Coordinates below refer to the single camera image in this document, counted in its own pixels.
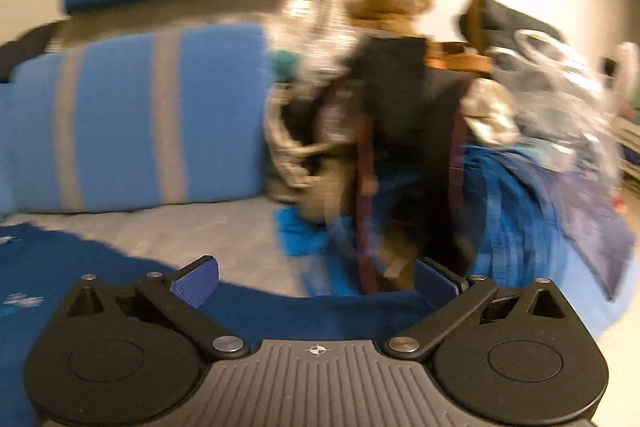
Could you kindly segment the dark blue sweatshirt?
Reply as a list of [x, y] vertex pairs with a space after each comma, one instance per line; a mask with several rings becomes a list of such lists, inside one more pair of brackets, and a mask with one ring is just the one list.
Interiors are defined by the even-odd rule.
[[[151, 259], [127, 257], [103, 243], [33, 225], [1, 229], [1, 422], [35, 426], [39, 419], [23, 385], [23, 364], [50, 316], [81, 275], [130, 284]], [[371, 296], [295, 298], [222, 282], [201, 312], [250, 343], [267, 338], [381, 341], [433, 311], [414, 291]]]

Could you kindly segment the bright blue small cloth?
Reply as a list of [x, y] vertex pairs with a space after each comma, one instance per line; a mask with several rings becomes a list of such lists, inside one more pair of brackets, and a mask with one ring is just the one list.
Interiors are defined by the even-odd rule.
[[273, 218], [283, 254], [307, 296], [360, 294], [352, 264], [343, 256], [331, 229], [305, 220], [294, 206], [276, 210]]

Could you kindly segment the right blue striped pillow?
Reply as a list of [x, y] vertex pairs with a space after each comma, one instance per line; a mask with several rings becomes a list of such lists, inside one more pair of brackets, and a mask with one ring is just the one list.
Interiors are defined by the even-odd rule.
[[111, 38], [21, 64], [6, 116], [14, 212], [259, 194], [271, 83], [252, 23]]

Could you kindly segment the blue striped pillow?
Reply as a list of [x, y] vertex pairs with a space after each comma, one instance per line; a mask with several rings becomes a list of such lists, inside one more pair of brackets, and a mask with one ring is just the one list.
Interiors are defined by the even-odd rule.
[[111, 38], [21, 64], [6, 116], [14, 212], [259, 194], [271, 83], [252, 23]]
[[1, 85], [1, 124], [0, 124], [0, 211], [1, 218], [14, 213], [14, 196], [9, 173], [8, 156], [8, 127], [6, 127], [6, 116], [8, 116], [8, 101], [10, 86], [7, 83]]

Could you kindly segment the striped woven bag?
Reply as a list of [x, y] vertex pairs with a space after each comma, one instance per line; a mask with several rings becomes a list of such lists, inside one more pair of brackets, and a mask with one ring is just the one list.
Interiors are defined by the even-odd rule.
[[356, 206], [360, 83], [340, 78], [311, 98], [296, 84], [268, 93], [264, 128], [269, 194], [303, 218], [329, 225]]

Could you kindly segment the clear plastic bag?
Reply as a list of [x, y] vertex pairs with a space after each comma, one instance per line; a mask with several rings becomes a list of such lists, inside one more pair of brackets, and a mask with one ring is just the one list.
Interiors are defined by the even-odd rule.
[[472, 0], [464, 22], [488, 16], [485, 28], [468, 31], [469, 46], [478, 53], [466, 55], [459, 43], [434, 43], [421, 35], [403, 37], [387, 31], [355, 26], [341, 0], [284, 0], [279, 19], [272, 25], [274, 50], [300, 55], [290, 81], [305, 98], [340, 78], [356, 80], [352, 65], [373, 40], [417, 38], [425, 43], [419, 62], [431, 68], [461, 72], [474, 81], [462, 98], [462, 115], [478, 137], [491, 146], [518, 141], [522, 132], [563, 146], [575, 138], [591, 146], [591, 160], [602, 179], [611, 179], [614, 167], [605, 157], [608, 124], [602, 89], [588, 68], [552, 28], [520, 13], [512, 14], [513, 46], [506, 55], [510, 69], [490, 64], [501, 53], [488, 40], [508, 9], [492, 0]]

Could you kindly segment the teal cloth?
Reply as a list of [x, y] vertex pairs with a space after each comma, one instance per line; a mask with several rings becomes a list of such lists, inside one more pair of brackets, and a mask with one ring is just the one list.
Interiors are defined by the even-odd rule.
[[271, 66], [274, 79], [277, 82], [290, 81], [296, 75], [300, 55], [289, 50], [274, 50], [271, 52]]

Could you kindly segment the left blue striped pillow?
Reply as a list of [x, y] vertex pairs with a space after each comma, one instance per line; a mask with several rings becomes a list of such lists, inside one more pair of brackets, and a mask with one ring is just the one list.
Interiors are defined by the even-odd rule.
[[10, 86], [7, 83], [1, 85], [1, 124], [0, 124], [0, 211], [1, 218], [14, 213], [14, 196], [9, 173], [8, 156], [8, 127], [6, 127], [6, 116], [8, 116], [8, 101]]

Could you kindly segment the black garment behind pillows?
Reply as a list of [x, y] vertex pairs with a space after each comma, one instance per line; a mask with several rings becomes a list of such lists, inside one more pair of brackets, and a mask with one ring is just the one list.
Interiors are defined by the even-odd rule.
[[0, 46], [0, 77], [2, 83], [11, 81], [13, 69], [46, 52], [62, 20], [47, 23], [24, 32]]

